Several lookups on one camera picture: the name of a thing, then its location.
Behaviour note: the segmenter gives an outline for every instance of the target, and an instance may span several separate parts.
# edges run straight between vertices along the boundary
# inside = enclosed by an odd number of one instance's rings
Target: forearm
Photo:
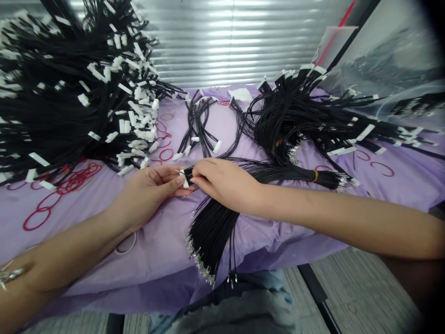
[[[103,212],[18,256],[9,271],[25,273],[0,291],[0,333],[18,330],[98,264],[129,235],[121,226]]]
[[[427,213],[342,193],[264,185],[255,215],[308,227],[365,251],[411,259],[445,254],[445,224]]]

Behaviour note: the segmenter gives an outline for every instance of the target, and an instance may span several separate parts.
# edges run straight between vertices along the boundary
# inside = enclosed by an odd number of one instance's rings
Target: blue jeans
[[[163,334],[172,323],[189,312],[194,312],[207,305],[218,305],[222,300],[241,296],[244,291],[267,289],[283,295],[286,302],[292,305],[291,296],[284,289],[283,270],[258,271],[252,274],[237,274],[238,282],[231,286],[231,283],[224,283],[217,287],[207,296],[197,302],[184,307],[176,316],[161,315],[159,313],[150,314],[150,327],[148,334]]]

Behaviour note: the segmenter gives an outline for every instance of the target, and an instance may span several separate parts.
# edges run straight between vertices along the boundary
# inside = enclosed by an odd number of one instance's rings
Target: table
[[[246,87],[252,96],[259,92],[254,86],[231,86],[205,90],[207,96],[220,101],[210,109],[207,129],[222,141],[219,153],[227,150],[235,139],[235,112],[229,108],[227,90]],[[240,103],[244,108],[247,103]],[[187,111],[183,101],[164,99],[159,108],[160,146],[149,157],[158,162],[159,156],[167,160],[172,151],[176,153],[187,129]],[[348,187],[345,192],[357,196],[373,197],[403,204],[427,212],[445,199],[445,163],[424,156],[408,148],[384,145],[388,150],[375,155],[364,148],[334,160],[361,185]],[[256,160],[266,155],[249,138],[243,136],[233,156]],[[188,158],[163,163],[194,165],[202,158],[197,146]],[[318,154],[310,142],[297,153],[301,166],[308,169],[329,169],[329,163]],[[79,168],[85,168],[88,162]],[[124,187],[131,173],[117,176],[106,166],[94,175],[83,189],[63,195],[51,209],[51,215],[39,228],[24,231],[26,218],[35,211],[38,203],[50,192],[46,189],[32,190],[29,184],[0,188],[0,263],[5,263],[26,249],[57,233],[66,230],[105,209]],[[283,186],[318,189],[325,188],[306,182],[280,182]],[[199,275],[185,246],[187,228],[192,222],[193,211],[204,199],[201,191],[187,198],[168,200],[156,215],[138,232],[135,246],[124,255],[110,254],[85,277],[74,283],[56,299],[41,316],[61,315],[85,308],[119,314],[161,312],[174,314],[183,306],[200,299],[212,289]],[[29,221],[31,228],[45,218],[36,214]],[[120,249],[128,249],[133,236],[124,241]],[[236,225],[235,253],[237,269],[253,272],[279,269],[310,263],[347,247],[346,244],[310,229],[241,215]],[[228,252],[222,257],[218,285],[228,272]]]

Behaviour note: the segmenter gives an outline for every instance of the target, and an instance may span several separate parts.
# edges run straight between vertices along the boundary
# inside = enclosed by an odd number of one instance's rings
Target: metal bracelet
[[[15,280],[17,277],[21,276],[25,269],[19,268],[16,270],[13,270],[12,272],[7,272],[9,266],[13,263],[14,260],[12,260],[10,263],[8,263],[5,267],[0,269],[0,286],[3,288],[3,290],[7,291],[6,289],[6,283]]]

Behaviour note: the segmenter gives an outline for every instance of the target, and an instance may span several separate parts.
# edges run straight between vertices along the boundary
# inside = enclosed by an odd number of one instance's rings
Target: floor
[[[421,314],[405,290],[376,256],[348,248],[312,263],[328,295],[328,305],[343,334],[412,333]],[[303,334],[329,334],[303,278],[286,269],[286,285],[295,302]],[[42,321],[25,334],[105,334],[108,314],[76,312]],[[124,334],[147,332],[147,314],[125,319]]]

